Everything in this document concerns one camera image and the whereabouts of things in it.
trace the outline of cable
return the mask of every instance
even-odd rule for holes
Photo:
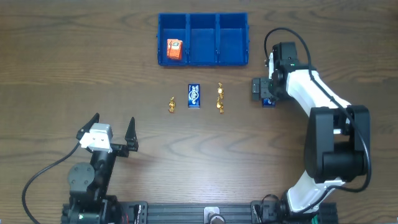
[[[312,70],[311,68],[311,55],[310,55],[310,51],[305,43],[305,41],[301,38],[301,36],[296,33],[295,31],[293,31],[292,29],[289,28],[285,28],[285,27],[278,27],[275,28],[273,30],[271,30],[270,32],[268,32],[268,34],[266,35],[266,38],[264,39],[264,52],[266,53],[266,57],[267,57],[267,65],[269,63],[269,57],[268,57],[268,53],[267,53],[267,39],[268,37],[275,31],[277,30],[286,30],[288,32],[290,32],[291,34],[295,35],[302,43],[302,45],[304,46],[304,49],[307,53],[307,58],[308,58],[308,73],[310,74],[310,78],[311,81],[314,82],[314,84],[330,99],[330,101],[332,101],[338,108],[339,110],[341,110],[344,115],[348,118],[348,120],[350,121],[354,131],[356,131],[356,134],[359,137],[359,140],[361,141],[363,147],[364,147],[364,153],[365,153],[365,157],[366,157],[366,165],[368,168],[368,172],[366,173],[366,179],[364,181],[364,184],[362,185],[362,187],[357,188],[357,189],[351,189],[351,188],[347,188],[347,187],[342,187],[342,186],[337,186],[337,185],[331,185],[329,187],[326,188],[326,190],[324,191],[324,193],[321,195],[321,197],[315,201],[314,203],[310,204],[307,208],[304,208],[303,210],[299,211],[299,213],[304,213],[306,211],[308,211],[309,209],[312,209],[314,206],[318,205],[328,194],[328,192],[332,189],[338,189],[338,190],[344,190],[347,192],[353,192],[353,193],[358,193],[358,192],[362,192],[363,190],[365,190],[370,181],[371,181],[371,176],[372,176],[372,166],[371,166],[371,160],[370,160],[370,155],[369,155],[369,151],[368,151],[368,147],[366,146],[366,143],[363,139],[363,135],[361,133],[361,131],[358,129],[358,126],[356,125],[356,123],[354,122],[353,117],[343,108],[343,106],[341,106],[333,96],[331,96],[314,78],[314,76],[312,75]]]
[[[69,154],[67,154],[67,155],[66,155],[65,157],[63,157],[62,159],[60,159],[60,160],[54,162],[53,164],[47,166],[46,168],[44,168],[44,169],[38,171],[38,173],[36,173],[36,174],[35,174],[32,178],[30,178],[30,180],[26,183],[26,185],[25,185],[25,187],[24,187],[24,190],[22,191],[22,205],[24,206],[24,210],[25,210],[25,212],[26,212],[26,215],[33,221],[33,223],[35,223],[35,224],[40,224],[40,223],[33,217],[33,215],[31,214],[31,212],[30,212],[29,209],[27,208],[26,199],[25,199],[27,188],[28,188],[29,185],[33,182],[33,180],[35,180],[38,176],[40,176],[41,174],[43,174],[45,171],[47,171],[47,170],[49,170],[49,169],[55,167],[55,166],[58,165],[59,163],[61,163],[61,162],[65,161],[66,159],[68,159],[68,158],[77,150],[77,148],[79,147],[79,145],[80,145],[80,143],[78,142],[78,143],[76,144],[76,146],[72,149],[72,151],[69,152]]]

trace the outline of wooden table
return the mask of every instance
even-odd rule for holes
[[[158,66],[159,12],[216,11],[248,12],[247,66]],[[2,1],[0,219],[30,223],[21,204],[25,183],[67,154],[96,112],[116,143],[124,143],[136,118],[139,152],[117,159],[108,191],[120,200],[250,202],[281,195],[304,171],[307,116],[294,101],[263,109],[250,100],[251,79],[268,74],[264,36],[279,26],[306,40],[325,83],[371,112],[372,182],[363,193],[328,198],[338,203],[340,223],[396,221],[398,2],[384,0]],[[286,40],[297,39],[279,32],[268,47]],[[219,81],[224,115],[216,109]],[[199,110],[187,108],[188,83],[201,84]],[[167,111],[171,96],[175,114]],[[80,149],[30,186],[27,203],[38,220],[59,222],[69,168],[90,156]]]

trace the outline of gold candy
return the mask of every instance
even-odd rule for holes
[[[220,98],[223,99],[224,98],[224,89],[223,89],[223,84],[221,82],[218,82],[218,85],[220,87],[218,87],[217,92],[220,95]]]
[[[170,107],[169,112],[174,113],[174,108],[175,108],[174,96],[171,97],[170,99],[169,107]]]
[[[223,102],[220,101],[220,97],[217,99],[217,108],[220,109],[220,114],[224,113],[224,105]]]

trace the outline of blue plastic bin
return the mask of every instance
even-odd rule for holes
[[[181,60],[167,58],[167,39],[183,41]],[[161,13],[157,34],[159,65],[246,65],[247,13]]]

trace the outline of orange package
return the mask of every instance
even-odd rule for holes
[[[167,58],[174,60],[181,60],[182,40],[167,39]]]

